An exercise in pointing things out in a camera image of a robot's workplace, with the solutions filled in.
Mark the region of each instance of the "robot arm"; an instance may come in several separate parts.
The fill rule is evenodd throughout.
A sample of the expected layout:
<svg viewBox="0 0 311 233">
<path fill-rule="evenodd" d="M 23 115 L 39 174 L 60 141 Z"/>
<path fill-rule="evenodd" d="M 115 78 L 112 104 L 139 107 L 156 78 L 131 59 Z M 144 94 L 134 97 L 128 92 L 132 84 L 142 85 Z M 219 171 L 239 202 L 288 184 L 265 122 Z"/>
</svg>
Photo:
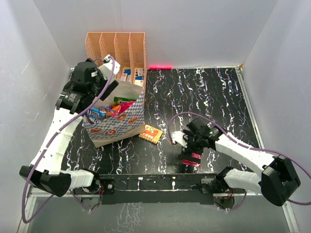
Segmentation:
<svg viewBox="0 0 311 233">
<path fill-rule="evenodd" d="M 253 171 L 239 171 L 226 167 L 212 182 L 205 183 L 203 179 L 201 180 L 201 184 L 210 192 L 242 188 L 261 193 L 272 204 L 282 206 L 300 186 L 298 175 L 289 159 L 281 155 L 273 156 L 250 150 L 252 148 L 250 145 L 236 139 L 230 133 L 229 139 L 218 128 L 209 128 L 199 118 L 194 119 L 187 127 L 190 131 L 183 130 L 172 134 L 173 142 L 182 145 L 181 155 L 184 164 L 200 166 L 203 149 L 212 148 L 240 161 Z"/>
<path fill-rule="evenodd" d="M 86 169 L 74 171 L 61 170 L 66 149 L 82 117 L 77 118 L 62 130 L 49 148 L 45 148 L 45 145 L 58 129 L 89 106 L 94 97 L 101 92 L 107 82 L 105 77 L 108 77 L 112 70 L 112 61 L 108 57 L 109 55 L 105 58 L 106 63 L 100 67 L 97 67 L 90 59 L 76 66 L 73 78 L 64 86 L 56 103 L 53 121 L 42 147 L 30 165 L 22 166 L 19 171 L 20 176 L 27 179 L 30 170 L 37 162 L 42 151 L 46 150 L 45 155 L 31 176 L 31 185 L 58 197 L 66 194 L 69 189 L 79 187 L 88 187 L 89 191 L 98 190 L 97 173 Z M 114 75 L 118 73 L 119 67 L 120 65 L 115 62 Z M 117 81 L 112 82 L 101 97 L 101 100 L 104 100 L 117 85 Z"/>
</svg>

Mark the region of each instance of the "pink package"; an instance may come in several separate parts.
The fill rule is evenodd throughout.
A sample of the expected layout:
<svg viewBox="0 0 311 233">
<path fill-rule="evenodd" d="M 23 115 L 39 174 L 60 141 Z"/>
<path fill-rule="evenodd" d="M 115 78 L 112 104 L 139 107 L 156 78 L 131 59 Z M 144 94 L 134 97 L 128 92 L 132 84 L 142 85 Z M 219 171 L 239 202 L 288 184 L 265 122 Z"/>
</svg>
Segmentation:
<svg viewBox="0 0 311 233">
<path fill-rule="evenodd" d="M 128 102 L 128 103 L 122 103 L 120 104 L 120 107 L 118 109 L 118 113 L 114 113 L 112 116 L 116 116 L 116 115 L 119 115 L 121 113 L 123 113 L 124 111 L 126 111 L 129 107 L 131 107 L 131 105 L 135 103 L 135 101 L 133 102 Z"/>
</svg>

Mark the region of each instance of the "snack package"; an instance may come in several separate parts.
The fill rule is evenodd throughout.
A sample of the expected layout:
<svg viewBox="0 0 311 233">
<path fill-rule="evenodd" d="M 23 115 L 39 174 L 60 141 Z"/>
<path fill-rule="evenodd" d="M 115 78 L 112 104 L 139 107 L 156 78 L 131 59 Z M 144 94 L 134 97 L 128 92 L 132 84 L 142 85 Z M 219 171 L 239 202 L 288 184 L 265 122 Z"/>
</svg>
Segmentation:
<svg viewBox="0 0 311 233">
<path fill-rule="evenodd" d="M 145 125 L 146 131 L 141 133 L 139 137 L 152 142 L 154 144 L 157 144 L 160 140 L 160 137 L 163 134 L 162 130 L 156 129 L 155 127 L 152 127 L 150 125 Z"/>
<path fill-rule="evenodd" d="M 99 109 L 91 108 L 88 113 L 90 115 L 95 116 L 98 120 L 104 120 L 106 119 L 106 111 L 99 111 Z"/>
<path fill-rule="evenodd" d="M 120 103 L 133 102 L 133 101 L 136 101 L 136 100 L 115 96 L 115 97 L 113 98 L 113 101 L 116 102 L 116 103 L 118 103 L 118 104 L 120 104 Z"/>
<path fill-rule="evenodd" d="M 101 112 L 106 111 L 106 119 L 99 120 L 98 123 L 91 123 L 87 116 L 83 118 L 83 127 L 95 147 L 101 147 L 146 131 L 143 88 L 120 79 L 118 79 L 118 82 L 119 85 L 110 95 L 105 100 L 99 100 L 93 107 L 97 110 L 100 109 Z M 117 107 L 113 101 L 114 97 L 124 97 L 136 101 L 134 103 L 131 101 L 129 107 L 126 105 Z M 122 113 L 119 115 L 119 113 L 113 112 L 113 107 L 120 108 Z"/>
<path fill-rule="evenodd" d="M 115 109 L 116 107 L 113 108 L 113 110 L 118 111 L 119 114 L 123 113 L 124 111 L 126 111 L 129 107 L 131 107 L 131 105 L 135 103 L 135 101 L 133 102 L 128 102 L 128 103 L 122 103 L 120 105 L 117 106 L 117 110 Z"/>
</svg>

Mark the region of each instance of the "black marble table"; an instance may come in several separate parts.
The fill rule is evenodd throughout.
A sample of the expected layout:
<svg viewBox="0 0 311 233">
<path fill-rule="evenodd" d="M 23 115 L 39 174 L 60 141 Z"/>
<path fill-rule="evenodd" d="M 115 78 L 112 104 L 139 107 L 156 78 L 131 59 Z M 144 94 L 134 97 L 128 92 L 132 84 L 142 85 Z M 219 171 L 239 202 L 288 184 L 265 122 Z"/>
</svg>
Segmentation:
<svg viewBox="0 0 311 233">
<path fill-rule="evenodd" d="M 179 157 L 180 145 L 171 145 L 168 122 L 188 111 L 208 116 L 238 139 L 257 147 L 238 77 L 234 68 L 149 70 L 145 96 L 145 123 L 164 133 L 157 145 L 137 136 L 95 148 L 80 124 L 72 138 L 63 170 L 88 168 L 100 174 L 218 173 L 230 165 L 246 166 L 227 155 L 206 149 L 200 168 L 187 167 Z M 176 119 L 172 132 L 189 123 L 188 115 Z"/>
</svg>

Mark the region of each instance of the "white backdrop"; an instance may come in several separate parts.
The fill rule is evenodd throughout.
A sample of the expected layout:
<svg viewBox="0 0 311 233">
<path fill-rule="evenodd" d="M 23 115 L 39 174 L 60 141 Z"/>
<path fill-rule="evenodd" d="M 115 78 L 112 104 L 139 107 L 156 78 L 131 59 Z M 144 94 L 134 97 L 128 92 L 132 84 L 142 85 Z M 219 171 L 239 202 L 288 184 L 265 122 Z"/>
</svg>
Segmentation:
<svg viewBox="0 0 311 233">
<path fill-rule="evenodd" d="M 282 151 L 311 170 L 311 2 L 279 1 L 244 65 L 244 80 L 267 148 Z M 293 200 L 311 201 L 311 181 Z M 311 232 L 310 206 L 292 205 L 302 233 Z"/>
<path fill-rule="evenodd" d="M 277 0 L 34 0 L 70 67 L 87 32 L 146 32 L 147 63 L 244 63 Z"/>
<path fill-rule="evenodd" d="M 19 176 L 51 125 L 69 67 L 32 0 L 0 1 L 0 232 L 16 232 Z"/>
</svg>

